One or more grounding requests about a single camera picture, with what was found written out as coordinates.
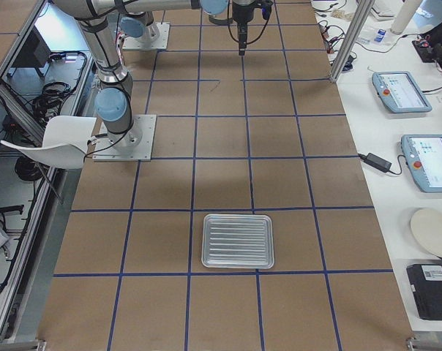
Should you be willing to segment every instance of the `white mounting plate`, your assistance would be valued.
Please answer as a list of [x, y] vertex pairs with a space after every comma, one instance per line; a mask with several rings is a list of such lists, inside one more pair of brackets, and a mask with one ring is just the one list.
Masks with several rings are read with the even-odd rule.
[[160, 30], [160, 37], [153, 41], [149, 46], [137, 41], [135, 38], [128, 37], [124, 41], [123, 50], [125, 51], [150, 51], [150, 50], [165, 50], [168, 48], [169, 22], [156, 23]]
[[[138, 145], [133, 149], [131, 154], [122, 155], [115, 148], [108, 148], [93, 154], [94, 161], [151, 161], [151, 153], [153, 151], [154, 131], [156, 129], [156, 115], [134, 115], [133, 123], [137, 124], [143, 131], [143, 137]], [[100, 134], [107, 133], [107, 128], [102, 123]], [[109, 139], [106, 137], [97, 139], [96, 150], [109, 146]]]

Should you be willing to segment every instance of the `white plastic chair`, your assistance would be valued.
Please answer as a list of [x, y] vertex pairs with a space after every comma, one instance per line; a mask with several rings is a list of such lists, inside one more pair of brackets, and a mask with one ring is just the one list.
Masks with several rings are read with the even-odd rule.
[[83, 158], [88, 151], [87, 142], [95, 124], [95, 117], [56, 116], [47, 123], [42, 147], [18, 146], [5, 140], [1, 144], [14, 148], [35, 161], [57, 198], [63, 202], [41, 164], [66, 170], [83, 168]]

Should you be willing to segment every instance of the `tiled tabletop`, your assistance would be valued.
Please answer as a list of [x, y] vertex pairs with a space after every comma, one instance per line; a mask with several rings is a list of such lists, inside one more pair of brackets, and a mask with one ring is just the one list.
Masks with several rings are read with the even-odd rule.
[[0, 0], [0, 66], [15, 49], [27, 20], [44, 0]]
[[[277, 1], [244, 58], [200, 11], [155, 15], [168, 50], [125, 54], [134, 112], [158, 115], [154, 158], [86, 162], [38, 336], [53, 351], [406, 350], [310, 3]], [[270, 216], [274, 267], [203, 267], [217, 212]]]

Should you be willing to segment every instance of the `silver tray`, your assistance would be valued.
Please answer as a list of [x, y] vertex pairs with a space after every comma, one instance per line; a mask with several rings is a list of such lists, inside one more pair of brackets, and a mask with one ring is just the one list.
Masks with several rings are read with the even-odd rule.
[[201, 262], [209, 268], [273, 267], [273, 229], [268, 216], [209, 214], [203, 221]]

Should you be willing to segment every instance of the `white label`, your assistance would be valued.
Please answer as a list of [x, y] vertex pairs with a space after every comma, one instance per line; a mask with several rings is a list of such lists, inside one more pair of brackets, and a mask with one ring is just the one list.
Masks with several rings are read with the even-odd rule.
[[422, 265], [424, 277], [426, 280], [442, 282], [442, 266], [441, 265]]

